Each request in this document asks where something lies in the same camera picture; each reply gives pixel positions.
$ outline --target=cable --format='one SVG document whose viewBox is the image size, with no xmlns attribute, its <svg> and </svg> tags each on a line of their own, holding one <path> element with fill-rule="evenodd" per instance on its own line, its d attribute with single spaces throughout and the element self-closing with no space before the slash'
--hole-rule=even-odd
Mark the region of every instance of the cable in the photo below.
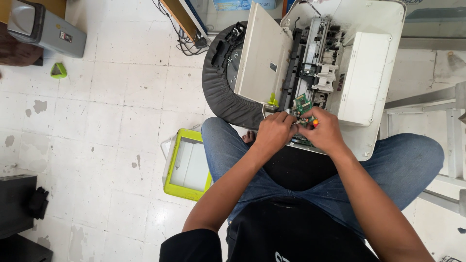
<svg viewBox="0 0 466 262">
<path fill-rule="evenodd" d="M 183 52 L 185 56 L 199 55 L 209 50 L 207 49 L 207 50 L 201 51 L 202 50 L 201 48 L 201 49 L 198 49 L 196 52 L 191 51 L 191 49 L 195 47 L 194 42 L 196 41 L 196 39 L 198 39 L 197 32 L 196 32 L 196 35 L 194 36 L 194 40 L 191 40 L 188 36 L 185 36 L 185 32 L 181 27 L 179 28 L 179 30 L 176 29 L 176 26 L 173 23 L 173 20 L 171 19 L 170 14 L 165 10 L 165 7 L 162 5 L 160 0 L 158 0 L 157 4 L 155 3 L 154 0 L 152 0 L 152 3 L 154 3 L 155 7 L 159 10 L 159 12 L 162 15 L 167 16 L 168 19 L 170 20 L 171 25 L 173 26 L 173 30 L 175 30 L 176 34 L 178 35 L 178 40 L 177 40 L 178 44 L 176 45 L 176 48 L 178 50 L 181 50 L 181 52 Z"/>
</svg>

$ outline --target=lime green part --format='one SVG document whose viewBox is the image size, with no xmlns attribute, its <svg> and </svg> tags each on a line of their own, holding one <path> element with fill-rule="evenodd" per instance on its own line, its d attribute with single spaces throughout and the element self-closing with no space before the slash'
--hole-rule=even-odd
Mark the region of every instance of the lime green part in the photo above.
<svg viewBox="0 0 466 262">
<path fill-rule="evenodd" d="M 270 94 L 270 101 L 267 102 L 269 105 L 274 105 L 278 107 L 278 101 L 275 99 L 275 93 Z"/>
<path fill-rule="evenodd" d="M 204 195 L 207 189 L 210 188 L 210 183 L 212 182 L 212 176 L 210 176 L 210 172 L 207 175 L 207 181 L 206 186 L 204 187 L 204 191 L 170 184 L 171 174 L 173 173 L 173 168 L 175 166 L 176 156 L 178 154 L 181 137 L 190 138 L 202 142 L 202 136 L 200 132 L 184 128 L 178 130 L 175 140 L 175 148 L 173 150 L 173 155 L 171 156 L 170 167 L 168 169 L 167 179 L 165 181 L 164 192 L 172 196 L 198 201 L 201 198 L 201 196 Z"/>
<path fill-rule="evenodd" d="M 50 76 L 53 78 L 65 78 L 67 76 L 66 69 L 62 63 L 55 63 L 50 70 Z"/>
</svg>

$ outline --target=white tile floor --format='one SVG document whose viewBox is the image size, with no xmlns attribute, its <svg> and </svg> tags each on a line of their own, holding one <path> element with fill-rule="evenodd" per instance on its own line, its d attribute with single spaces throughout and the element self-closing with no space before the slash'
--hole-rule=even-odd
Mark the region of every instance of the white tile floor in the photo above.
<svg viewBox="0 0 466 262">
<path fill-rule="evenodd" d="M 83 59 L 46 52 L 43 67 L 0 67 L 0 175 L 36 174 L 50 191 L 45 219 L 23 235 L 51 248 L 54 261 L 157 261 L 194 205 L 163 192 L 159 145 L 213 115 L 201 87 L 204 56 L 175 48 L 151 0 L 69 1 L 67 20 L 88 33 Z M 48 76 L 54 62 L 68 77 Z M 454 245 L 466 242 L 455 232 L 466 220 L 419 199 L 404 213 L 437 260 L 466 260 Z"/>
</svg>

